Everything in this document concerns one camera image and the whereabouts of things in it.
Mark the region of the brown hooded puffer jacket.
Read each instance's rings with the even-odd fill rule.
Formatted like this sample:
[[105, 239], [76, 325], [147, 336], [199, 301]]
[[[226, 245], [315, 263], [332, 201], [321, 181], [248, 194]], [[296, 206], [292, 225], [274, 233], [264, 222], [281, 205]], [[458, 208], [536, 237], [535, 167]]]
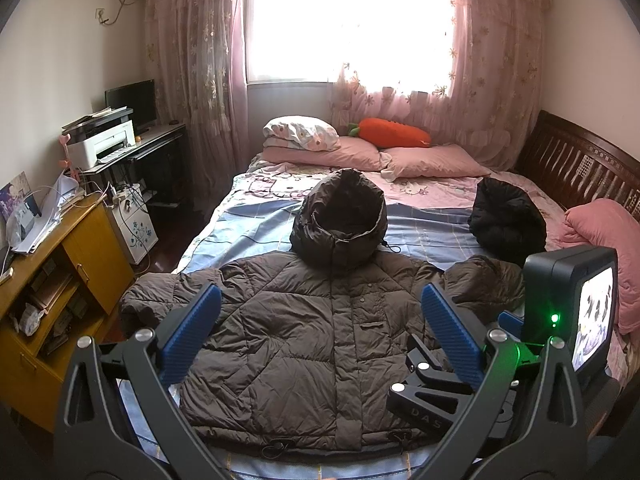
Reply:
[[441, 287], [490, 323], [523, 302], [523, 274], [485, 256], [440, 270], [384, 249], [386, 230], [382, 190], [337, 171], [305, 197], [289, 250], [145, 274], [122, 295], [122, 330], [156, 327], [201, 287], [220, 289], [219, 318], [179, 387], [183, 416], [210, 448], [274, 457], [430, 443], [386, 406], [412, 337], [446, 363], [423, 289]]

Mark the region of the black folded jacket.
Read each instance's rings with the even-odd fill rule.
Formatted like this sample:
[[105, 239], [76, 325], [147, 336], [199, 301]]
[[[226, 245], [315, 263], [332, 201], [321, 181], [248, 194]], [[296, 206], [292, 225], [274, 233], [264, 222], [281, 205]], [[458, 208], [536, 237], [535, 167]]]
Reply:
[[540, 210], [524, 190], [494, 178], [478, 182], [469, 230], [481, 248], [517, 266], [546, 250], [547, 223]]

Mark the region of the white floral small appliance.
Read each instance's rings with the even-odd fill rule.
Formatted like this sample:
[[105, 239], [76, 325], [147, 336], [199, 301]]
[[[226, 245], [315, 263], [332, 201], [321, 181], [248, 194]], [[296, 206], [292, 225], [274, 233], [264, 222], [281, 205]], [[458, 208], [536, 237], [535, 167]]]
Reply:
[[158, 242], [158, 236], [140, 184], [135, 183], [118, 191], [113, 203], [107, 206], [107, 212], [129, 262], [133, 266], [142, 263]]

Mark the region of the yellow wooden cabinet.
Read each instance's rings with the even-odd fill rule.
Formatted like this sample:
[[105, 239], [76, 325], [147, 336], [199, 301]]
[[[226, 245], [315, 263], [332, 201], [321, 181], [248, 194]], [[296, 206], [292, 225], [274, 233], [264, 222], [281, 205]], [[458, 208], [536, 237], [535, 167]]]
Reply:
[[76, 340], [104, 339], [134, 271], [98, 196], [12, 269], [1, 285], [1, 402], [51, 432]]

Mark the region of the dark wooden headboard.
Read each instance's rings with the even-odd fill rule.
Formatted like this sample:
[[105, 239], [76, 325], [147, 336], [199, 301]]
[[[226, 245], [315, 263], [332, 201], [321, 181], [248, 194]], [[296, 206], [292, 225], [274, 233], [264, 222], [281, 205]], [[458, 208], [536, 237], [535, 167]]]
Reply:
[[611, 142], [543, 110], [515, 172], [563, 209], [609, 198], [639, 218], [640, 164]]

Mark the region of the pink pillow right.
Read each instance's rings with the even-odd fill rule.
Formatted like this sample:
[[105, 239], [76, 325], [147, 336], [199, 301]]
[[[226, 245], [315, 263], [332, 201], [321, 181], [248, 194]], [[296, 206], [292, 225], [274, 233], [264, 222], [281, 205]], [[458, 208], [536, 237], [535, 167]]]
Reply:
[[390, 161], [381, 171], [389, 181], [415, 178], [486, 177], [491, 171], [457, 144], [432, 148], [389, 148]]

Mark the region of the pink pillow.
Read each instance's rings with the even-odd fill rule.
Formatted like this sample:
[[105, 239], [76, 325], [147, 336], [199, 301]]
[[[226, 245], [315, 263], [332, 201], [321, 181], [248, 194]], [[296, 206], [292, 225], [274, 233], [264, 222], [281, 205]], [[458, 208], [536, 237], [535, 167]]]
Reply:
[[290, 162], [295, 165], [352, 168], [360, 171], [381, 171], [392, 161], [372, 143], [351, 136], [342, 136], [334, 151], [312, 152], [294, 148], [264, 148], [262, 158], [273, 164]]
[[432, 148], [389, 148], [390, 161], [381, 171], [389, 181], [415, 178], [486, 177], [491, 171], [457, 144]]

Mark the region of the pink cartoon bed sheet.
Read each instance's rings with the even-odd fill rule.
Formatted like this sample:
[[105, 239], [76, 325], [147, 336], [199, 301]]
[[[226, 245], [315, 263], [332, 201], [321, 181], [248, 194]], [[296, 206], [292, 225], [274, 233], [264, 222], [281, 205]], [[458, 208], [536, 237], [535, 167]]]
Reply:
[[[273, 165], [257, 156], [250, 170], [233, 180], [232, 195], [235, 200], [260, 198], [261, 200], [304, 199], [323, 178], [334, 174], [329, 167], [295, 165], [282, 162]], [[414, 178], [387, 180], [382, 172], [367, 171], [364, 174], [382, 188], [387, 203], [404, 204], [419, 209], [470, 209], [473, 206], [479, 177], [464, 178]], [[493, 172], [496, 180], [508, 182], [524, 190], [547, 223], [547, 245], [556, 244], [564, 220], [564, 211], [541, 188], [526, 177], [509, 171]]]

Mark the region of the black computer desk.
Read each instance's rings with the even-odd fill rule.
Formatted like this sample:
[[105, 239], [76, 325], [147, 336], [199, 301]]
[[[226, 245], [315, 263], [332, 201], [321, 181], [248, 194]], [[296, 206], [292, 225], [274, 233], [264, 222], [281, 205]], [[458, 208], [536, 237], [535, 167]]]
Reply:
[[147, 205], [177, 208], [191, 200], [187, 136], [186, 125], [178, 122], [149, 128], [133, 148], [82, 170], [80, 184], [87, 192], [105, 190], [109, 183], [116, 190], [137, 184]]

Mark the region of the white printer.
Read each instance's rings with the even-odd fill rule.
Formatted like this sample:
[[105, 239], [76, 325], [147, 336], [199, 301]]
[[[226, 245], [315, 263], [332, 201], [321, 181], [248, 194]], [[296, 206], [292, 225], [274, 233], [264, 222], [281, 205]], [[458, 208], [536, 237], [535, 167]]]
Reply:
[[107, 107], [67, 125], [58, 138], [67, 160], [79, 170], [107, 164], [136, 145], [132, 109]]

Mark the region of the orange carrot plush toy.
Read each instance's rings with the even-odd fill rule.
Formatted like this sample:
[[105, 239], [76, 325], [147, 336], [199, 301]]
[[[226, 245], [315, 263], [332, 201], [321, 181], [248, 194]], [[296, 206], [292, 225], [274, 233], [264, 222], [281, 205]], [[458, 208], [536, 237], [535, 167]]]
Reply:
[[431, 136], [413, 126], [381, 118], [364, 118], [347, 125], [349, 136], [366, 140], [377, 148], [429, 148]]

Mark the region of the pink pillow left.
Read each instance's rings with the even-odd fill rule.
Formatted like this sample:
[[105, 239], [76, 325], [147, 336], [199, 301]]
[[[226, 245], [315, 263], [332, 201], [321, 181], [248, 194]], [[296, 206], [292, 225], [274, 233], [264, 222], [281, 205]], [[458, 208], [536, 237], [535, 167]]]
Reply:
[[360, 171], [381, 171], [392, 161], [372, 143], [351, 136], [342, 136], [334, 151], [312, 152], [294, 148], [264, 148], [262, 158], [273, 164], [290, 162], [295, 165], [352, 168]]

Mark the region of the white floral pillow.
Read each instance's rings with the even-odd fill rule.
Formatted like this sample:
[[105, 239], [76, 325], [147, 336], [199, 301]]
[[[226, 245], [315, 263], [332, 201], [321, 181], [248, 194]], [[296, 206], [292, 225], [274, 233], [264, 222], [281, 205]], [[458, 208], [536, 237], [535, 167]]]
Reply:
[[322, 119], [308, 116], [273, 118], [262, 128], [264, 148], [292, 148], [310, 152], [332, 152], [341, 146], [336, 130]]

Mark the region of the black computer monitor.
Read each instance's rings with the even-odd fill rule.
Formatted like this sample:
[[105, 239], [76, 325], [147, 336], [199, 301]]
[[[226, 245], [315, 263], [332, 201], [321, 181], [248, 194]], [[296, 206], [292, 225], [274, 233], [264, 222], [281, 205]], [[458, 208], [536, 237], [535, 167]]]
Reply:
[[125, 84], [104, 92], [105, 105], [130, 108], [134, 130], [144, 130], [157, 120], [153, 79]]

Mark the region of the pink lace curtain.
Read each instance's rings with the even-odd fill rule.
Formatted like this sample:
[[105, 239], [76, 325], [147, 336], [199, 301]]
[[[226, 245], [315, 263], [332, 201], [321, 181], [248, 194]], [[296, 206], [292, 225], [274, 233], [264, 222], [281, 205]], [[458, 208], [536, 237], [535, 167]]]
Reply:
[[540, 109], [549, 0], [144, 0], [160, 116], [190, 133], [195, 205], [250, 162], [248, 87], [324, 82], [330, 122], [374, 117], [513, 167]]

